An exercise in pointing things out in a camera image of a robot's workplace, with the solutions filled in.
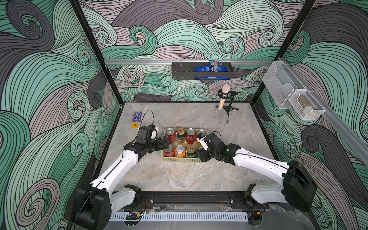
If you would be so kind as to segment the green gold-top can front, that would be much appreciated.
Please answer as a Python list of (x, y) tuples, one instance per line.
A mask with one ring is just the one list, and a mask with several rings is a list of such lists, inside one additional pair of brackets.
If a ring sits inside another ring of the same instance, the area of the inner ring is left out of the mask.
[(197, 148), (194, 145), (188, 145), (186, 148), (186, 156), (188, 158), (197, 158)]

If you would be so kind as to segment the green gold-top can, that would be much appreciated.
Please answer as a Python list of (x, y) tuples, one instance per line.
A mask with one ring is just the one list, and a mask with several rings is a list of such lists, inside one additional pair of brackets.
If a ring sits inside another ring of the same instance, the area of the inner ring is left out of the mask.
[(176, 141), (182, 144), (186, 141), (186, 131), (183, 128), (178, 128), (176, 131)]
[(194, 145), (188, 145), (186, 148), (186, 156), (188, 158), (197, 158), (197, 148)]

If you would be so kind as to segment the red cola can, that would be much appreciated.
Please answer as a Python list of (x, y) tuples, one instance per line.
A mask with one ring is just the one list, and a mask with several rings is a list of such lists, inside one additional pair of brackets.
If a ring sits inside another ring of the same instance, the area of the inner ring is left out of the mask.
[(173, 128), (168, 128), (165, 132), (166, 136), (169, 138), (171, 144), (176, 143), (176, 132)]
[(171, 144), (163, 150), (163, 157), (175, 157), (174, 147)]
[(196, 132), (193, 128), (189, 128), (186, 130), (186, 142), (189, 145), (194, 144), (196, 141)]

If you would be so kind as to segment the orange soda can back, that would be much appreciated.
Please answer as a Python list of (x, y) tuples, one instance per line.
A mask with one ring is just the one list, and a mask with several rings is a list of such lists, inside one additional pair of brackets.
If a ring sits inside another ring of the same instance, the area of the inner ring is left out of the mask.
[(206, 131), (205, 130), (203, 130), (203, 129), (197, 130), (197, 132), (196, 132), (196, 143), (197, 143), (197, 145), (201, 145), (200, 140), (205, 136), (206, 136)]

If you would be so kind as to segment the orange soda can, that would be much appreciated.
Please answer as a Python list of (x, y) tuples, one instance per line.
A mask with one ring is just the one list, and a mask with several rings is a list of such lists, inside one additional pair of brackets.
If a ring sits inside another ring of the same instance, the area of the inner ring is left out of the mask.
[(201, 145), (200, 140), (205, 136), (206, 136), (206, 131), (205, 130), (203, 130), (203, 129), (197, 130), (197, 132), (196, 132), (196, 143), (197, 143), (197, 145)]
[(174, 149), (176, 158), (185, 158), (186, 157), (186, 148), (183, 145), (177, 145)]

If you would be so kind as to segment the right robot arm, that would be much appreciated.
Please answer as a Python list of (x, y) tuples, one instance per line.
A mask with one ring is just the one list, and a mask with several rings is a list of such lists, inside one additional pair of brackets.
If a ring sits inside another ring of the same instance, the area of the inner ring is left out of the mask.
[(267, 203), (285, 203), (302, 212), (311, 210), (318, 186), (301, 163), (272, 160), (236, 144), (225, 145), (214, 133), (206, 136), (200, 133), (197, 140), (202, 146), (197, 152), (201, 162), (214, 158), (223, 163), (253, 170), (275, 182), (273, 185), (248, 186), (243, 195), (243, 202), (250, 209), (265, 208)]

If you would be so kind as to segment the black microphone tripod stand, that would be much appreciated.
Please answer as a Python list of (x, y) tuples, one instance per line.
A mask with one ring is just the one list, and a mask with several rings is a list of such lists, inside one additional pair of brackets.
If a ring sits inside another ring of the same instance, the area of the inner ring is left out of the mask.
[(229, 94), (228, 94), (228, 99), (230, 99), (230, 102), (227, 106), (223, 106), (223, 109), (225, 110), (225, 112), (227, 113), (227, 124), (229, 123), (229, 114), (232, 110), (237, 110), (239, 111), (238, 108), (235, 108), (232, 106), (233, 102), (234, 102), (234, 99), (235, 97), (238, 95), (238, 93), (236, 91), (230, 91)]

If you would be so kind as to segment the beige microphone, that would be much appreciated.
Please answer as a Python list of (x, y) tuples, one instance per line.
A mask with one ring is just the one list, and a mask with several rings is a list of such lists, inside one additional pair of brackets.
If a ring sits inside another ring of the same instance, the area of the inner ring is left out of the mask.
[(230, 92), (230, 85), (225, 84), (221, 90), (218, 91), (218, 96), (220, 98), (220, 102), (218, 105), (218, 110), (222, 110), (223, 105), (226, 101), (226, 99), (228, 98), (228, 94)]

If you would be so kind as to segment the blue snack bag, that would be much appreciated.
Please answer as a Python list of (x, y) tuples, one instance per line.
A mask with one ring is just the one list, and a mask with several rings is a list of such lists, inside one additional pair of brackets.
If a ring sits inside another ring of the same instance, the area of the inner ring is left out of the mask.
[[(194, 72), (211, 72), (210, 65), (194, 68)], [(228, 69), (224, 66), (218, 66), (218, 72), (228, 72)], [(226, 76), (212, 76), (212, 77), (203, 77), (203, 79), (218, 79), (218, 80), (227, 80), (229, 77)]]

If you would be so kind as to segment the small candy packet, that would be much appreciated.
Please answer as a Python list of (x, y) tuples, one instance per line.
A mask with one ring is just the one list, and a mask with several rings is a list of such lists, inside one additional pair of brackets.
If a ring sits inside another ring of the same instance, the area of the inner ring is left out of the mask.
[(211, 60), (209, 62), (209, 67), (210, 67), (211, 72), (218, 72), (218, 70), (219, 70), (218, 61)]

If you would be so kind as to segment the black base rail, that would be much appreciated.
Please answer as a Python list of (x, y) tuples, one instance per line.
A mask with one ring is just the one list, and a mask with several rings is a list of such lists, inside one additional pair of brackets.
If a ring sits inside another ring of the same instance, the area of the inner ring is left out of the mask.
[(139, 192), (127, 209), (153, 209), (159, 205), (229, 205), (232, 209), (268, 209), (270, 201), (256, 201), (251, 192)]

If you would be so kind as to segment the black wall shelf basket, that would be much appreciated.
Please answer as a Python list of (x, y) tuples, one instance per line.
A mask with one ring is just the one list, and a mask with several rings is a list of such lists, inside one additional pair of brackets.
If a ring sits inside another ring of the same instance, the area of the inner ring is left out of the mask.
[(221, 65), (228, 69), (228, 72), (194, 72), (194, 68), (209, 65), (209, 62), (173, 62), (172, 78), (175, 80), (204, 80), (203, 77), (226, 76), (232, 78), (234, 69), (230, 62), (221, 62)]

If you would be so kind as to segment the aluminium rail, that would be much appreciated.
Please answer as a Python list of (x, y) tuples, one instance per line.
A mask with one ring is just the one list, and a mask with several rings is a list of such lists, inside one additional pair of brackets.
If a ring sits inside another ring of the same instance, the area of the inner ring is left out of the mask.
[[(105, 59), (105, 65), (171, 65), (173, 62), (209, 62), (207, 59)], [(240, 60), (228, 59), (219, 62), (230, 62), (232, 65), (258, 66), (271, 65), (272, 60)]]
[(343, 140), (350, 150), (352, 150), (353, 156), (357, 160), (361, 161), (365, 165), (368, 165), (368, 146), (365, 144), (354, 132), (353, 130), (334, 112), (331, 108), (331, 103), (327, 102), (328, 92), (324, 87), (317, 88), (311, 86), (305, 78), (301, 77), (297, 71), (282, 57), (277, 59), (282, 61), (287, 68), (287, 71), (291, 72), (292, 80), (297, 81), (296, 85), (306, 90), (309, 93), (312, 101), (317, 103), (319, 107), (324, 109), (322, 117), (327, 121), (334, 131), (337, 132), (338, 137)]

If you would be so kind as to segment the small clear wall bin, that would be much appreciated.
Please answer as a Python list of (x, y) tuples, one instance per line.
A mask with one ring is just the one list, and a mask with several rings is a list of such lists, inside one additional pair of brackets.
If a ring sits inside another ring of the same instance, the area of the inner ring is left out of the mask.
[(315, 121), (325, 113), (325, 109), (307, 90), (295, 90), (288, 101), (304, 121)]

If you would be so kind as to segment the right aluminium rail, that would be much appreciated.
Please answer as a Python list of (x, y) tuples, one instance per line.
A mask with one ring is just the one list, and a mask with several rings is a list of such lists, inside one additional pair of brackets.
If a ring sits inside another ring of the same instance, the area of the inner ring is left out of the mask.
[(327, 121), (334, 131), (337, 132), (338, 137), (343, 140), (350, 150), (352, 150), (353, 156), (357, 160), (361, 161), (365, 165), (368, 165), (368, 146), (365, 144), (354, 132), (353, 130), (334, 112), (331, 108), (331, 103), (327, 102), (328, 92), (324, 87), (317, 88), (311, 86), (305, 78), (301, 77), (297, 71), (282, 57), (277, 59), (282, 61), (287, 68), (287, 71), (291, 72), (292, 80), (297, 81), (296, 85), (306, 90), (309, 93), (312, 101), (317, 103), (319, 107), (324, 109), (322, 117)]

